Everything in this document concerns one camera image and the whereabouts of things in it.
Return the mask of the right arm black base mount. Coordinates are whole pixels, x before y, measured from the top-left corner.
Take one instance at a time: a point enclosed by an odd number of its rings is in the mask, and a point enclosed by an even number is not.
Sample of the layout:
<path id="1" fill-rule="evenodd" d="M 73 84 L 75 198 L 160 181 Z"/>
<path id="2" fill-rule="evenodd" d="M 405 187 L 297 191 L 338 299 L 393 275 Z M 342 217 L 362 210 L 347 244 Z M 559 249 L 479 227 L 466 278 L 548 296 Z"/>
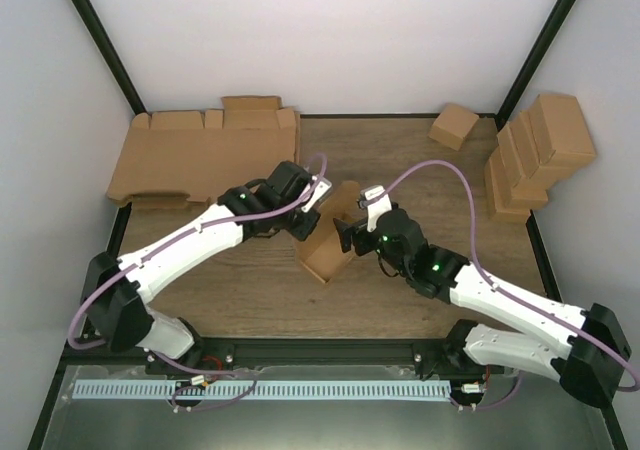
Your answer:
<path id="1" fill-rule="evenodd" d="M 415 373 L 422 379 L 433 375 L 444 379 L 482 376 L 485 366 L 475 363 L 464 351 L 467 336 L 478 325 L 473 320 L 458 320 L 446 337 L 414 342 L 411 350 Z"/>

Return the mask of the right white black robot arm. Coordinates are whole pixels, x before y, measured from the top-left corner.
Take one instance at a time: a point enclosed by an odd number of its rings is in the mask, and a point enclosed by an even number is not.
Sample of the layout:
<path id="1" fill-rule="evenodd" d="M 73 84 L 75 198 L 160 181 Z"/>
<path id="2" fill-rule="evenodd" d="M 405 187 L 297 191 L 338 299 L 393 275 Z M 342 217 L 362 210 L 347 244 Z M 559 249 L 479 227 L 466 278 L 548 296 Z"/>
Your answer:
<path id="1" fill-rule="evenodd" d="M 509 326 L 509 331 L 463 321 L 444 348 L 447 366 L 465 373 L 473 366 L 502 366 L 544 376 L 594 408 L 611 405 L 621 391 L 631 349 L 615 313 L 533 294 L 484 270 L 466 257 L 431 244 L 419 224 L 399 208 L 366 220 L 333 221 L 343 251 L 375 253 L 383 272 L 401 277 L 419 295 L 466 308 Z"/>

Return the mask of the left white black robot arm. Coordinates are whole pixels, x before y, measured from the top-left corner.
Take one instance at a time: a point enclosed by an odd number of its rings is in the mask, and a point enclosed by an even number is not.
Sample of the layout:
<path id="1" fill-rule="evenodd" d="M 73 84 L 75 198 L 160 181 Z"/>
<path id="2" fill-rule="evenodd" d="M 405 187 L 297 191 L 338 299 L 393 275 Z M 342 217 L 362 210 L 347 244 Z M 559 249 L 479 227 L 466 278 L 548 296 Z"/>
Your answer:
<path id="1" fill-rule="evenodd" d="M 320 219 L 315 206 L 330 188 L 323 174 L 283 161 L 268 178 L 228 189 L 159 241 L 118 257 L 98 254 L 89 263 L 80 307 L 100 334 L 95 343 L 115 353 L 147 349 L 181 373 L 196 372 L 204 362 L 201 336 L 151 302 L 185 273 L 249 239 L 286 231 L 306 240 Z"/>

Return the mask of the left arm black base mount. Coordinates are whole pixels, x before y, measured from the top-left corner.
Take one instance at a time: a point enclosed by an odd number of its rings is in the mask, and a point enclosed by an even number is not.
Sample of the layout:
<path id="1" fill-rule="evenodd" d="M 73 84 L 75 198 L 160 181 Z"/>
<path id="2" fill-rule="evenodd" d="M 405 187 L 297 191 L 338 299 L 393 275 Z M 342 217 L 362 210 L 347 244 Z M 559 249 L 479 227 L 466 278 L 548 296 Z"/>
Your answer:
<path id="1" fill-rule="evenodd" d="M 235 359 L 235 345 L 231 340 L 203 338 L 197 340 L 185 355 L 177 359 L 179 365 L 197 370 L 228 371 Z M 147 362 L 145 373 L 153 376 L 167 376 L 170 379 L 193 377 L 194 373 L 176 368 L 154 355 L 153 362 Z"/>

